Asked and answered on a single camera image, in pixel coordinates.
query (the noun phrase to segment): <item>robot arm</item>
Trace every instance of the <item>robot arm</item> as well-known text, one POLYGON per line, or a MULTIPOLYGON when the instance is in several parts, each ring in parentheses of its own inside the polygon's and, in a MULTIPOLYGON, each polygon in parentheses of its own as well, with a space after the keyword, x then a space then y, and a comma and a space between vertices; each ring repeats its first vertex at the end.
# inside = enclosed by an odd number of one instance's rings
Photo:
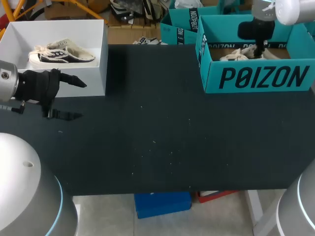
POLYGON ((315 20, 315 0, 253 0, 251 22, 242 22, 238 28, 241 39, 255 40, 254 56, 259 58, 264 43, 272 38, 275 20, 294 25, 315 20))
POLYGON ((42 107, 43 117, 64 120, 81 117, 82 115, 79 113, 61 112, 52 109, 60 82, 81 88, 87 86, 78 77, 63 74, 57 69, 41 73, 31 70, 19 73, 14 64, 0 60, 0 101, 7 102, 12 97, 21 101, 20 108, 0 105, 0 109, 22 114, 25 103, 35 101, 42 107))

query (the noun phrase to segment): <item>black tabletop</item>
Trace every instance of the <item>black tabletop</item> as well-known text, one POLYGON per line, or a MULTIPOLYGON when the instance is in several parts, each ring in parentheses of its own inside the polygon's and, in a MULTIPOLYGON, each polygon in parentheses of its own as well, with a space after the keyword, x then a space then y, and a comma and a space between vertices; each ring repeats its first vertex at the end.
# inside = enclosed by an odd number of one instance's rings
POLYGON ((0 111, 71 195, 287 188, 313 160, 312 91, 205 94, 194 46, 109 46, 107 95, 58 98, 81 112, 0 111))

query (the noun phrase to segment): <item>shoe sole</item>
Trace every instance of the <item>shoe sole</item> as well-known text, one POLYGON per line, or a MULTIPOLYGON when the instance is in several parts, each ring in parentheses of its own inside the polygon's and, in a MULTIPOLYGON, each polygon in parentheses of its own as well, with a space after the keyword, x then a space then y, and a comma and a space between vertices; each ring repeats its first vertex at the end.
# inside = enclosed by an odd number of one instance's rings
POLYGON ((98 67, 97 60, 94 59, 90 62, 79 63, 48 63, 41 62, 37 54, 31 54, 29 62, 34 69, 66 69, 66 68, 81 68, 81 67, 98 67))

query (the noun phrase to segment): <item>teal shoebox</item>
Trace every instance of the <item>teal shoebox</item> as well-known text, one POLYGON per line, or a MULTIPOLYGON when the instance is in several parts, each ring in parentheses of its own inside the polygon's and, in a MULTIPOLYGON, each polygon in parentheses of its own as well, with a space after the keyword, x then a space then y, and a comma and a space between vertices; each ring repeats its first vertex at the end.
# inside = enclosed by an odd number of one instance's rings
POLYGON ((305 27, 312 36, 315 36, 315 21, 305 23, 305 27))
POLYGON ((175 9, 175 0, 172 0, 169 14, 172 25, 185 30, 198 31, 198 19, 201 15, 219 15, 223 14, 224 0, 213 0, 215 6, 207 6, 201 8, 181 8, 175 9))
POLYGON ((161 21, 161 39, 167 44, 195 44, 197 33, 172 26, 171 18, 167 14, 161 21))
POLYGON ((267 47, 285 50, 290 59, 213 60, 215 51, 253 44, 237 36, 238 25, 251 15, 201 16, 196 41, 203 88, 206 93, 304 91, 315 78, 315 42, 304 24, 276 22, 267 47))

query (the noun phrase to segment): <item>white box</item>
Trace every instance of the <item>white box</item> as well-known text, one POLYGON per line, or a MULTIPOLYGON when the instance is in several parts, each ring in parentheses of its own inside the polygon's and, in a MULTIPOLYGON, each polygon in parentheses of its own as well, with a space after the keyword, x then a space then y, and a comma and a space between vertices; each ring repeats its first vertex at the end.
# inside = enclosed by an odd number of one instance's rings
POLYGON ((108 45, 103 20, 11 22, 0 41, 0 60, 14 63, 21 73, 49 70, 33 69, 28 62, 29 52, 36 45, 46 46, 64 38, 93 53, 98 63, 95 67, 61 69, 62 73, 78 76, 87 87, 60 82, 57 97, 104 96, 108 45))

